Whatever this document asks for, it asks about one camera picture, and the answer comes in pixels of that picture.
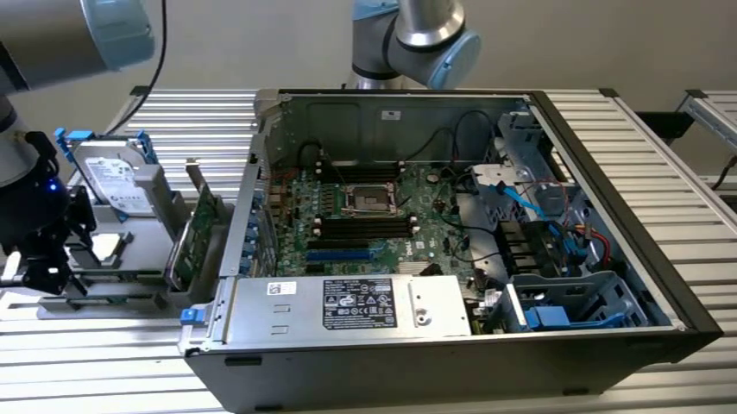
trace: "warning label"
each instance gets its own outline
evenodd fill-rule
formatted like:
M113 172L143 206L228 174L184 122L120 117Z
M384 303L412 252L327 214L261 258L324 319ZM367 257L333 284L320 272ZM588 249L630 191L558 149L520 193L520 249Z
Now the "warning label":
M325 329L396 328L391 279L324 280L321 294Z

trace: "black pcie slot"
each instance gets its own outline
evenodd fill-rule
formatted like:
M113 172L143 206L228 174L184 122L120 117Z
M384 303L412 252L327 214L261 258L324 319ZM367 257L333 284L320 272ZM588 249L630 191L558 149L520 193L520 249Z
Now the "black pcie slot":
M368 248L365 240L312 240L307 242L307 250L332 250L344 248Z

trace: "gray robot arm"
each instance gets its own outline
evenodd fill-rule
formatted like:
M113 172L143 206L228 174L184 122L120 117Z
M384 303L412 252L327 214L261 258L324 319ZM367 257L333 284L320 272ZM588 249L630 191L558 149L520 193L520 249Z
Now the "gray robot arm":
M431 89L455 88L482 42L456 0L356 0L349 89L399 89L407 76Z
M94 219L84 188L58 179L53 144L5 95L117 71L153 49L139 0L0 1L0 245L21 251L22 284L40 291L57 294L73 281L62 241Z

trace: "white label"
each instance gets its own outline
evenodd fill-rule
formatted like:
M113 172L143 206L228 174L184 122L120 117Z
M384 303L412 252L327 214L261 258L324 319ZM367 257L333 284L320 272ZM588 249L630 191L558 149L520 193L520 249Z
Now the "white label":
M399 121L402 119L402 111L400 110L383 110L380 112L380 120L382 121Z
M109 205L131 215L149 214L152 210L147 193L136 187L129 164L114 158L86 158L84 162Z
M297 294L297 282L272 282L265 287L267 295L295 295Z

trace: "aluminum profile table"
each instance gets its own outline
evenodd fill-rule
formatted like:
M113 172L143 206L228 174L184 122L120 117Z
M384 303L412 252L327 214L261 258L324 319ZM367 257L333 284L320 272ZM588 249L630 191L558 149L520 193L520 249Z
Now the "aluminum profile table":
M151 132L180 190L183 161L197 157L216 191L233 197L229 188L252 133L252 96L252 91L156 91L131 120L128 129ZM679 364L646 367L600 396L323 412L737 412L734 214L616 97L598 91L548 91L548 96L725 337ZM223 413L179 357L177 320L38 321L34 315L34 298L9 292L0 297L2 414Z
M737 154L737 91L687 90L678 111L715 132Z

